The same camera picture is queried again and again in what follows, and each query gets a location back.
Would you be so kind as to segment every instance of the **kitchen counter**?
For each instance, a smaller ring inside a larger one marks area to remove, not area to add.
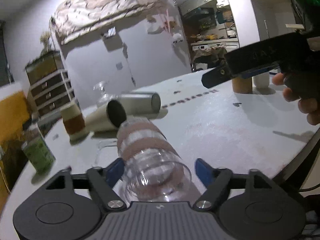
[[[203,44],[210,44],[210,43],[221,43],[221,42],[238,42],[238,38],[233,39],[221,39],[221,40],[213,40],[213,41],[198,41],[191,43],[191,46],[203,45]]]

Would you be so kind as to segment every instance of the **dried plant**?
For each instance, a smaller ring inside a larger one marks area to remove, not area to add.
[[[44,31],[40,36],[40,42],[43,44],[47,44],[51,37],[51,33],[49,31]]]

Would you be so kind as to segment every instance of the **human hand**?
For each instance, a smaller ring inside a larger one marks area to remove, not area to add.
[[[284,84],[284,74],[278,73],[272,78],[273,84],[279,86]],[[290,88],[285,88],[283,90],[284,99],[288,102],[295,101],[299,99],[299,96],[296,95]],[[317,125],[320,123],[320,105],[316,99],[301,99],[298,102],[299,110],[307,115],[308,123],[311,125]]]

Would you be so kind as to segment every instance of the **white table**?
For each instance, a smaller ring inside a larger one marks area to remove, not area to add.
[[[234,94],[231,82],[226,82],[215,87],[217,92],[207,94],[209,90],[201,84],[204,72],[138,89],[158,92],[162,105],[184,100],[184,103],[168,106],[167,114],[161,110],[160,115],[166,115],[153,122],[190,168],[199,191],[203,193],[205,189],[195,176],[196,158],[236,173],[259,169],[270,178],[286,167],[282,175],[289,177],[319,140],[319,126],[309,125],[297,103],[283,99],[282,86],[270,85],[269,95],[257,91],[254,94]],[[94,109],[84,110],[84,115]],[[50,173],[41,180],[34,177],[35,169],[30,163],[25,166],[2,213],[1,240],[18,239],[12,224],[13,212],[47,179],[68,165],[73,174],[84,173],[94,165],[97,144],[102,139],[92,136],[90,134],[86,140],[72,146],[62,121],[55,124],[46,136],[46,142],[57,160]],[[106,147],[101,151],[98,166],[105,167],[117,157],[116,147]]]

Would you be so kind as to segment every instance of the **kitchen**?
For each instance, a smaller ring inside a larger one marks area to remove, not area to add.
[[[175,0],[188,43],[192,71],[216,67],[199,50],[227,52],[295,29],[290,0]]]

